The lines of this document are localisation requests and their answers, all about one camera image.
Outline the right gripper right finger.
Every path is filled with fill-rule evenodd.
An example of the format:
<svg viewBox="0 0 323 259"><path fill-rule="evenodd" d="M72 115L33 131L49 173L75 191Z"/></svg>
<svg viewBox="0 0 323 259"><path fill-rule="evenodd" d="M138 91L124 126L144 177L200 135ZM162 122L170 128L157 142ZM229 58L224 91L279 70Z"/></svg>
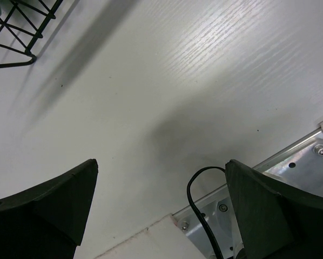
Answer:
<svg viewBox="0 0 323 259"><path fill-rule="evenodd" d="M225 177L246 258L323 258L323 197L237 160Z"/></svg>

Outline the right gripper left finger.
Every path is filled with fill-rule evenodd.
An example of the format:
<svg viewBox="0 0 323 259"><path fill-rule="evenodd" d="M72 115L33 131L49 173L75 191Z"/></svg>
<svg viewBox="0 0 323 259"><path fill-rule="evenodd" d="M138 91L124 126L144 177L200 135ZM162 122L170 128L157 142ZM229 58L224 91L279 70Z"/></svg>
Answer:
<svg viewBox="0 0 323 259"><path fill-rule="evenodd" d="M89 159L0 199L0 258L73 258L83 240L98 176Z"/></svg>

